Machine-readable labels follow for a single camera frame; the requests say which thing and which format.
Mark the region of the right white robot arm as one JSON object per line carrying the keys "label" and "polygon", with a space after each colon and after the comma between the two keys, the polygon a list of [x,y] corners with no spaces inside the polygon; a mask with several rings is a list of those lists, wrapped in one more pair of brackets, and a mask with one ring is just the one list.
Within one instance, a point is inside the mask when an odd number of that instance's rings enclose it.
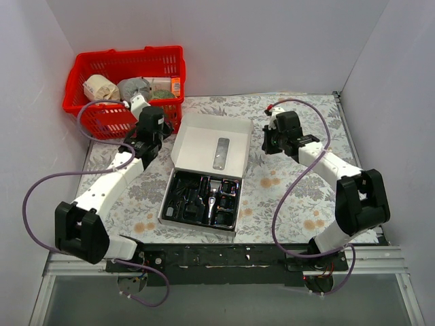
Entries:
{"label": "right white robot arm", "polygon": [[297,253],[277,245],[287,256],[323,270],[354,238],[389,221],[382,175],[375,169],[362,170],[347,163],[329,152],[317,137],[304,134],[296,112],[278,107],[267,109],[266,115],[270,120],[263,128],[263,151],[284,153],[319,175],[335,192],[335,220],[310,239],[306,251]]}

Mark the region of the red plastic shopping basket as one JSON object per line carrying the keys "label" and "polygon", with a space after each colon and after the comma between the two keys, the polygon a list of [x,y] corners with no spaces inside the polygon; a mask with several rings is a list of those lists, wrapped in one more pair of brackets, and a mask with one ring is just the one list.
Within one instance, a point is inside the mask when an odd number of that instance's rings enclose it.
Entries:
{"label": "red plastic shopping basket", "polygon": [[[180,96],[153,100],[162,107],[174,132],[179,130],[184,102],[186,63],[181,46],[146,46],[142,50],[105,50],[78,54],[65,85],[63,109],[77,116],[89,102],[83,83],[92,75],[102,75],[113,83],[132,77],[178,77]],[[137,119],[122,105],[93,105],[82,114],[82,126],[97,139],[123,139]]]}

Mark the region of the black silver hair clipper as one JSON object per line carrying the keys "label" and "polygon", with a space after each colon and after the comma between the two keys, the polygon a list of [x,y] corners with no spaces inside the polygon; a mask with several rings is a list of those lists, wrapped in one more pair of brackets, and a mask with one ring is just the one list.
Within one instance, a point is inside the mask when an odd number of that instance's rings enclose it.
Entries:
{"label": "black silver hair clipper", "polygon": [[208,212],[207,212],[207,222],[211,225],[213,218],[213,209],[216,203],[216,195],[220,190],[221,181],[211,179],[210,180],[210,189],[209,189],[209,197],[208,197]]}

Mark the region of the white hair clipper box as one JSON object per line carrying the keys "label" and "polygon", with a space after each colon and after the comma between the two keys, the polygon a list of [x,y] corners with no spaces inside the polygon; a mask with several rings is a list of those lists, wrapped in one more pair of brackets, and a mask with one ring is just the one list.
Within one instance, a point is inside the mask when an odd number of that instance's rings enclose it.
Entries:
{"label": "white hair clipper box", "polygon": [[[249,119],[199,113],[185,115],[171,152],[174,167],[159,221],[234,238],[253,129]],[[209,225],[211,179],[221,181],[221,185]]]}

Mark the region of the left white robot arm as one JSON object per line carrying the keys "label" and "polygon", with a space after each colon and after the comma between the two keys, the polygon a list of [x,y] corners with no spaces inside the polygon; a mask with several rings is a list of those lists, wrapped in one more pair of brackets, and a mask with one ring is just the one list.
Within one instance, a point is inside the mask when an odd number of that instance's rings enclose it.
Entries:
{"label": "left white robot arm", "polygon": [[137,242],[125,236],[110,236],[103,220],[124,190],[157,157],[163,140],[171,133],[163,108],[142,109],[136,126],[128,132],[109,165],[109,172],[72,203],[61,202],[56,207],[55,246],[59,251],[91,264],[121,259],[131,272],[143,267],[145,256],[137,250]]}

